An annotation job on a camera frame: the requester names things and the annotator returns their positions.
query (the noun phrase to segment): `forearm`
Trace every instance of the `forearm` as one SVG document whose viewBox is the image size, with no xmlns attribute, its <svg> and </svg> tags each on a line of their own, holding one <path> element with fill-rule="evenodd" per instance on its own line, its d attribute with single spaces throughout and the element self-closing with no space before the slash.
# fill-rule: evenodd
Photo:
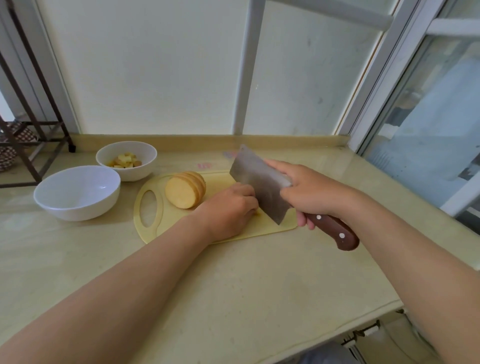
<svg viewBox="0 0 480 364">
<path fill-rule="evenodd" d="M 124 363 L 210 237 L 184 218 L 45 312 L 0 348 L 5 363 Z"/>
<path fill-rule="evenodd" d="M 478 361 L 480 276 L 368 196 L 354 192 L 342 218 L 448 363 Z"/>
</svg>

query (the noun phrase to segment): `knife handle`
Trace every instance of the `knife handle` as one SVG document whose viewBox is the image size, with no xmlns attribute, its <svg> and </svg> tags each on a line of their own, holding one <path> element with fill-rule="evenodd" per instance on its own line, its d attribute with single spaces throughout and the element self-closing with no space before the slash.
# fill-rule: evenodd
<svg viewBox="0 0 480 364">
<path fill-rule="evenodd" d="M 358 236 L 353 230 L 339 218 L 330 215 L 305 214 L 308 220 L 313 222 L 320 230 L 330 235 L 340 250 L 354 250 L 360 244 Z"/>
</svg>

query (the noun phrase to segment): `metal rack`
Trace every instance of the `metal rack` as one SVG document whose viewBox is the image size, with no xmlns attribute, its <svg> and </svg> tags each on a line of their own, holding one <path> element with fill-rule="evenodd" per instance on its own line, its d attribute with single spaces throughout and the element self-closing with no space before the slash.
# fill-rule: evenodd
<svg viewBox="0 0 480 364">
<path fill-rule="evenodd" d="M 68 151 L 71 153 L 75 153 L 76 147 L 73 144 L 73 140 L 70 137 L 70 134 L 65 126 L 65 123 L 63 121 L 63 118 L 61 116 L 61 113 L 58 109 L 58 106 L 53 98 L 52 92 L 50 91 L 50 88 L 47 84 L 47 81 L 42 73 L 42 70 L 40 69 L 40 66 L 38 64 L 38 61 L 33 53 L 32 47 L 30 46 L 30 43 L 28 42 L 28 39 L 25 35 L 24 29 L 22 25 L 20 24 L 20 21 L 18 19 L 18 16 L 15 12 L 15 8 L 13 5 L 12 0 L 5 0 L 7 3 L 8 7 L 8 12 L 10 17 L 12 18 L 12 21 L 15 25 L 15 29 L 18 32 L 20 39 L 22 40 L 22 44 L 25 47 L 25 50 L 28 54 L 28 57 L 33 65 L 33 68 L 40 80 L 40 83 L 42 84 L 42 87 L 45 91 L 45 94 L 47 95 L 48 101 L 50 102 L 52 109 L 55 113 L 55 116 L 57 118 L 57 121 L 38 121 L 37 118 L 35 117 L 32 109 L 28 105 L 28 102 L 20 89 L 17 81 L 15 80 L 15 77 L 13 73 L 10 70 L 10 67 L 8 66 L 7 62 L 5 61 L 5 58 L 3 57 L 1 50 L 0 50 L 0 67 L 3 69 L 3 72 L 7 76 L 8 81 L 12 85 L 13 90 L 15 91 L 15 94 L 17 95 L 20 103 L 23 106 L 23 109 L 25 110 L 25 113 L 29 119 L 29 121 L 23 121 L 22 126 L 20 127 L 19 130 L 17 130 L 15 133 L 13 133 L 10 128 L 9 128 L 9 123 L 4 121 L 0 117 L 0 130 L 3 131 L 5 134 L 7 141 L 6 142 L 0 142 L 0 147 L 12 147 L 15 152 L 17 153 L 18 157 L 22 160 L 23 164 L 26 166 L 28 171 L 33 177 L 33 181 L 31 182 L 17 182 L 17 183 L 4 183 L 0 184 L 0 188 L 8 188 L 8 187 L 24 187 L 24 186 L 36 186 L 38 185 L 41 181 L 55 158 L 58 156 L 60 151 L 62 150 L 63 146 L 65 144 L 68 144 Z M 45 132 L 42 127 L 48 126 L 50 130 L 48 132 Z M 21 131 L 23 131 L 27 127 L 33 127 L 34 130 L 36 131 L 36 134 L 38 136 L 37 141 L 33 142 L 21 142 L 16 139 L 16 135 L 18 135 Z M 63 132 L 63 135 L 60 134 L 60 136 L 57 134 L 60 132 L 60 130 Z M 40 168 L 40 170 L 37 170 L 35 166 L 33 165 L 33 161 L 35 158 L 38 156 L 38 154 L 45 148 L 46 145 L 50 143 L 58 143 L 55 149 L 50 152 L 50 156 L 44 163 L 44 165 Z M 25 150 L 26 147 L 33 147 L 36 146 L 36 148 L 33 150 L 33 152 L 30 155 L 27 155 L 27 152 Z"/>
</svg>

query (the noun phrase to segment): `knife blade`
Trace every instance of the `knife blade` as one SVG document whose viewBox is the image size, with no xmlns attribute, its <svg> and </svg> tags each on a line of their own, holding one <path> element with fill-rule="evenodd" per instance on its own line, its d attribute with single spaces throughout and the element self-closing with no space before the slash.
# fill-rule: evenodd
<svg viewBox="0 0 480 364">
<path fill-rule="evenodd" d="M 281 224 L 291 206 L 280 196 L 280 190 L 290 187 L 290 180 L 268 166 L 245 145 L 240 147 L 230 175 L 237 182 L 251 185 L 255 190 L 258 206 L 278 225 Z"/>
<path fill-rule="evenodd" d="M 255 190 L 258 206 L 278 225 L 283 221 L 290 204 L 280 196 L 280 190 L 291 187 L 291 181 L 267 165 L 246 145 L 240 147 L 230 175 L 237 182 L 249 184 Z M 330 215 L 305 214 L 313 224 L 330 235 L 340 250 L 354 250 L 360 244 L 354 231 L 339 218 Z"/>
</svg>

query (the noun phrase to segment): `checkered cloth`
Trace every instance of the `checkered cloth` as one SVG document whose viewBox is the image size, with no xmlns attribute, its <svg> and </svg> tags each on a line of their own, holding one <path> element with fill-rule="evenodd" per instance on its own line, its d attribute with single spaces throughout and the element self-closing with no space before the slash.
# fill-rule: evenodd
<svg viewBox="0 0 480 364">
<path fill-rule="evenodd" d="M 9 122 L 9 129 L 15 135 L 16 140 L 19 142 L 34 142 L 37 140 L 36 135 L 27 127 L 22 131 L 20 129 L 23 126 L 21 121 Z M 7 136 L 0 129 L 0 142 L 6 142 Z M 17 152 L 11 146 L 0 147 L 0 172 L 4 172 L 10 169 L 15 163 L 15 157 Z"/>
</svg>

